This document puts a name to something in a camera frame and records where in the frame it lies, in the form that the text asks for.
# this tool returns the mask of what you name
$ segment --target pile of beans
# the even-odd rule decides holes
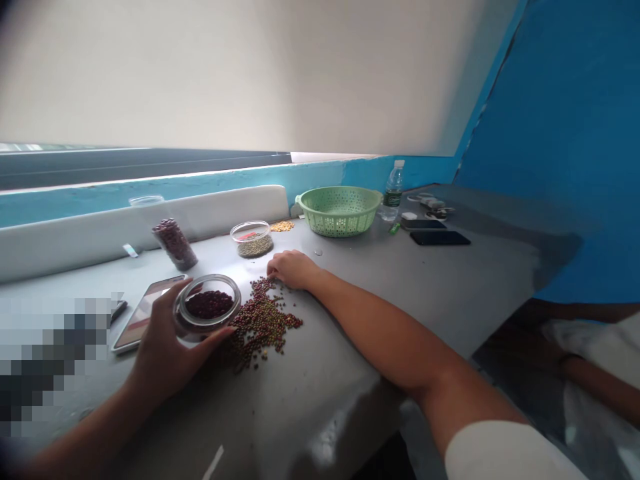
[[[187,310],[194,317],[212,319],[231,310],[233,298],[220,290],[200,292],[187,300]]]
[[[178,270],[189,270],[198,263],[189,240],[174,219],[162,220],[152,228],[152,232]]]
[[[271,226],[271,231],[290,231],[293,228],[293,225],[293,222],[288,220],[274,223]]]
[[[247,241],[238,244],[238,255],[244,258],[260,257],[273,248],[270,235],[250,241],[254,237],[259,237],[259,234],[252,233],[245,238]]]
[[[262,360],[267,360],[267,347],[275,347],[276,353],[284,355],[284,334],[289,329],[300,328],[303,323],[291,313],[282,312],[285,306],[282,297],[269,297],[269,290],[276,288],[273,280],[260,277],[251,282],[251,288],[252,298],[240,308],[238,315],[230,323],[237,330],[219,349],[223,363],[232,367],[236,373],[250,368],[251,362],[256,361],[258,355]]]

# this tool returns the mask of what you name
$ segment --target plastic container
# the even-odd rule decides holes
[[[189,270],[198,263],[198,257],[195,256],[189,240],[178,223],[171,218],[165,199],[161,195],[132,198],[129,199],[129,204],[136,208],[178,270]]]
[[[252,220],[236,225],[229,235],[237,244],[238,255],[242,258],[261,257],[273,248],[271,228],[262,220]]]
[[[187,309],[187,302],[194,295],[206,291],[221,291],[233,299],[231,308],[224,314],[203,319],[192,315]],[[213,273],[196,278],[188,284],[175,300],[174,320],[178,336],[186,341],[200,342],[216,330],[224,327],[235,318],[240,310],[242,298],[236,282],[226,275]]]
[[[323,187],[295,198],[309,228],[325,237],[352,237],[368,230],[382,194],[360,187]]]
[[[405,166],[404,160],[396,160],[393,170],[389,174],[385,198],[382,200],[381,216],[384,221],[394,221],[398,216],[400,200],[402,200],[402,168]]]

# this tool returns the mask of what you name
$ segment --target smartphone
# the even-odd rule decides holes
[[[438,220],[407,220],[400,219],[400,225],[406,231],[418,231],[418,230],[446,230],[447,226],[439,222]]]
[[[418,245],[470,245],[471,241],[458,232],[447,231],[420,231],[409,234]]]
[[[151,318],[153,301],[169,290],[174,283],[184,280],[185,278],[187,278],[186,275],[178,275],[174,278],[150,284],[142,300],[140,300],[140,303],[138,303],[138,306],[133,311],[131,318],[129,318],[125,328],[122,330],[122,333],[118,336],[118,340],[113,344],[111,351],[119,355],[137,348],[140,340],[142,340],[142,335],[144,335],[147,330],[147,325]]]

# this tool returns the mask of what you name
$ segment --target window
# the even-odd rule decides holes
[[[291,163],[289,152],[0,143],[0,190]]]

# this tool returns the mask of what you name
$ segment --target bottle label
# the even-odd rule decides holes
[[[402,199],[401,192],[397,192],[397,193],[386,192],[385,199],[383,200],[382,204],[386,207],[399,207],[401,199]]]

